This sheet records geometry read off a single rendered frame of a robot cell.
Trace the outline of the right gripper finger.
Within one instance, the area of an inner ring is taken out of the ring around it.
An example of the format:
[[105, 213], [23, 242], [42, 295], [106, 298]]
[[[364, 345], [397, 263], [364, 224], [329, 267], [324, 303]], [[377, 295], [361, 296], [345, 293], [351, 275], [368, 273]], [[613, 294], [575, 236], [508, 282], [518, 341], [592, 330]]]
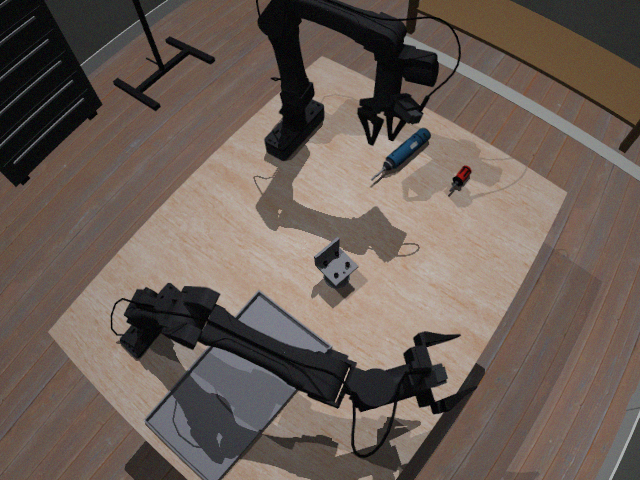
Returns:
[[[477, 386], [472, 387], [470, 389], [467, 389], [465, 392], [461, 391], [459, 393], [454, 394], [456, 396], [451, 395], [451, 396], [446, 397], [444, 399], [438, 400], [441, 403], [441, 407], [442, 407], [443, 412], [450, 411], [464, 396], [466, 396], [467, 394], [469, 394], [470, 392], [472, 392], [476, 388], [477, 388]], [[452, 397], [452, 398], [450, 398], [450, 397]], [[438, 402], [438, 401], [436, 401], [436, 402]]]
[[[424, 331], [422, 333], [426, 342], [426, 347], [430, 347], [430, 346], [447, 342], [460, 337], [460, 334], [444, 335], [444, 334], [432, 333], [427, 331]], [[447, 340], [443, 341], [444, 339], [447, 339]], [[438, 342], [433, 342], [433, 341], [438, 341]]]

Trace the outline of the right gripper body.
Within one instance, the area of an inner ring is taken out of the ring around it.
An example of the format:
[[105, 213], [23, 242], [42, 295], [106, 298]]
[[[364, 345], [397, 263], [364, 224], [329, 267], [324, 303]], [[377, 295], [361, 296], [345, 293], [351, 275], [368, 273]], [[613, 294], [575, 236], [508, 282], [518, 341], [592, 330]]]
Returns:
[[[395, 393], [389, 401], [389, 404], [394, 403], [398, 384], [403, 375], [405, 375], [410, 368], [424, 368], [432, 366], [423, 333], [418, 333], [413, 340], [415, 346], [409, 348], [403, 353], [406, 364], [385, 370], [392, 375], [395, 382]], [[416, 396], [418, 406], [420, 408], [430, 406], [433, 414], [443, 413], [440, 401], [435, 403], [433, 393], [431, 393], [432, 390], [427, 373], [415, 375], [409, 374], [403, 379], [400, 385], [398, 401]]]

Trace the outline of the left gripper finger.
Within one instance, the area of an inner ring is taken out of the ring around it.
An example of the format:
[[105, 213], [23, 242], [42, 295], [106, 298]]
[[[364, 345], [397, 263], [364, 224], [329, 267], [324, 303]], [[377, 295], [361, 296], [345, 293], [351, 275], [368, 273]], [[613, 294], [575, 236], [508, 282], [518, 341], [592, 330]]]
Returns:
[[387, 123], [387, 133], [388, 133], [388, 139], [390, 141], [394, 141], [395, 138], [397, 137], [398, 133], [400, 132], [400, 130], [404, 127], [404, 125], [407, 123], [402, 117], [398, 116], [397, 118], [400, 119], [395, 131], [392, 134], [392, 124], [393, 124], [393, 117], [387, 117], [386, 116], [386, 123]]
[[[369, 117], [361, 112], [357, 111], [357, 115], [361, 121], [361, 124], [364, 128], [365, 134], [366, 134], [366, 138], [368, 141], [368, 144], [373, 146], [378, 134], [381, 130], [381, 127], [383, 125], [384, 119], [378, 117], [378, 116], [374, 116], [374, 117]], [[369, 124], [368, 124], [368, 120], [371, 120], [371, 123], [373, 124], [373, 133], [372, 136], [370, 135], [370, 129], [369, 129]]]

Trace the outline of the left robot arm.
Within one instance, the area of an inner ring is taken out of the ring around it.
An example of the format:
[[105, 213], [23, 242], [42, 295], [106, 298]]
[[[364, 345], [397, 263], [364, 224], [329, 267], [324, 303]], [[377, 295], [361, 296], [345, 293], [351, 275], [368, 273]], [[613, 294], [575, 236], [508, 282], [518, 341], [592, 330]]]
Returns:
[[377, 77], [395, 82], [403, 77], [408, 82], [434, 87], [439, 71], [437, 54], [403, 44], [407, 29], [402, 21], [371, 16], [397, 19], [338, 0], [270, 1], [257, 22], [273, 46], [281, 78], [280, 98], [285, 105], [279, 111], [282, 121], [265, 137], [265, 144], [285, 152], [324, 110], [323, 104], [312, 99], [313, 82], [309, 82], [304, 69], [300, 18], [340, 32], [374, 53]]

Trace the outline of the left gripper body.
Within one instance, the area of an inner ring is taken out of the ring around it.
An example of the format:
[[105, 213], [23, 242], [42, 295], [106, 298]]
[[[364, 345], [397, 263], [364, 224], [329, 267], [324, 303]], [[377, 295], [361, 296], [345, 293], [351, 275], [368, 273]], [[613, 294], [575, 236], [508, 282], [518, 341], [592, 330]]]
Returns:
[[399, 116], [393, 110], [395, 103], [399, 104], [405, 111], [419, 109], [420, 105], [410, 94], [401, 93], [401, 85], [402, 80], [395, 82], [395, 80], [382, 79], [376, 76], [374, 96], [360, 99], [359, 105], [362, 107], [358, 108], [357, 111], [369, 117], [374, 117], [377, 116], [377, 113], [384, 112], [385, 116], [391, 118]]

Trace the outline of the dark grey cylinder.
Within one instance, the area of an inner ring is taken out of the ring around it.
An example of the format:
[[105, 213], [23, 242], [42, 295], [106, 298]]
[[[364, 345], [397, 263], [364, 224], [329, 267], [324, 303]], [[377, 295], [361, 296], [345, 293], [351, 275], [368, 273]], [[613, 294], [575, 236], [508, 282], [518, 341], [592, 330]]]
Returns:
[[350, 275], [346, 279], [344, 279], [339, 285], [337, 285], [335, 287], [335, 285], [324, 275], [325, 283], [328, 286], [332, 287], [332, 288], [342, 288], [342, 287], [344, 287], [349, 282], [349, 279], [350, 279]]

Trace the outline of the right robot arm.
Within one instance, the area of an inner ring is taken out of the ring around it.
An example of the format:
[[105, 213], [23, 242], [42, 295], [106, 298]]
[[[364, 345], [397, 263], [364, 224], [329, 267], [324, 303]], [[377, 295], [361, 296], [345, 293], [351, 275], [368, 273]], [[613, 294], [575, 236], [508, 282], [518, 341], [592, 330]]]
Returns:
[[[154, 298], [151, 298], [152, 295]], [[335, 408], [340, 407], [349, 391], [360, 412], [389, 404], [395, 392], [395, 383], [387, 371], [379, 368], [361, 370], [356, 368], [357, 362], [348, 359], [348, 355], [332, 349], [325, 353], [313, 352], [280, 342], [249, 327], [217, 305], [219, 296], [220, 293], [207, 287], [184, 286], [180, 291], [172, 283], [167, 283], [158, 295], [148, 287], [137, 289], [131, 301], [154, 306], [141, 307], [209, 319], [206, 323], [195, 318], [151, 312], [138, 309], [136, 304], [130, 302], [124, 316], [131, 326], [120, 338], [120, 343], [134, 357], [140, 358], [160, 333], [192, 350], [198, 341], [248, 360], [306, 393], [308, 397]], [[136, 326], [132, 326], [132, 323]], [[342, 386], [340, 380], [324, 371], [300, 366], [292, 360], [329, 370], [343, 380], [350, 368], [346, 386], [342, 387], [344, 390], [341, 389], [337, 402], [335, 400]], [[355, 368], [351, 370], [351, 367]]]

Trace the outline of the dark blue electric screwdriver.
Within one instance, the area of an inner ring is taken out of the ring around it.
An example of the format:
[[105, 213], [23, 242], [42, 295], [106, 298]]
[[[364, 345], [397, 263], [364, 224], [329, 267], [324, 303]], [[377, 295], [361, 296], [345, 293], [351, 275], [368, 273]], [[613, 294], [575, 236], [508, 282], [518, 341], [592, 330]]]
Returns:
[[386, 161], [383, 163], [382, 170], [379, 171], [371, 180], [374, 180], [383, 171], [389, 171], [396, 169], [406, 159], [408, 159], [414, 152], [416, 152], [422, 145], [424, 145], [431, 137], [429, 130], [426, 128], [419, 129], [397, 149], [386, 157]]

